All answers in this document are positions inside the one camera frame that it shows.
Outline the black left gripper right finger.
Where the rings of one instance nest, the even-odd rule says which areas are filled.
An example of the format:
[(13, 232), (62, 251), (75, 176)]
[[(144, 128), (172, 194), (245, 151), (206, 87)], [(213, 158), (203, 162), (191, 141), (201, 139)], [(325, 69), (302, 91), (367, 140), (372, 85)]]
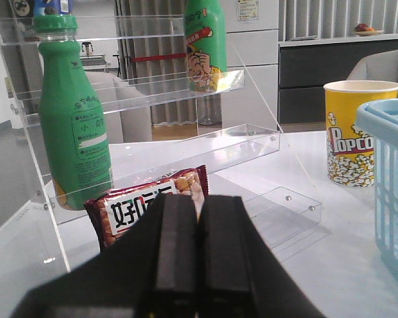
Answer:
[(208, 196), (198, 230), (200, 317), (323, 317), (265, 244), (242, 198)]

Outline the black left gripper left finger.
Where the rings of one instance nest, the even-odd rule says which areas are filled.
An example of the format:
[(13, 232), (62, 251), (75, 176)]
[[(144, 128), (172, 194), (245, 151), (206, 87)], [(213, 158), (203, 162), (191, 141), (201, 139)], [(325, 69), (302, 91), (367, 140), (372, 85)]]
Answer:
[(194, 317), (196, 211), (158, 195), (116, 243), (29, 291), (12, 317)]

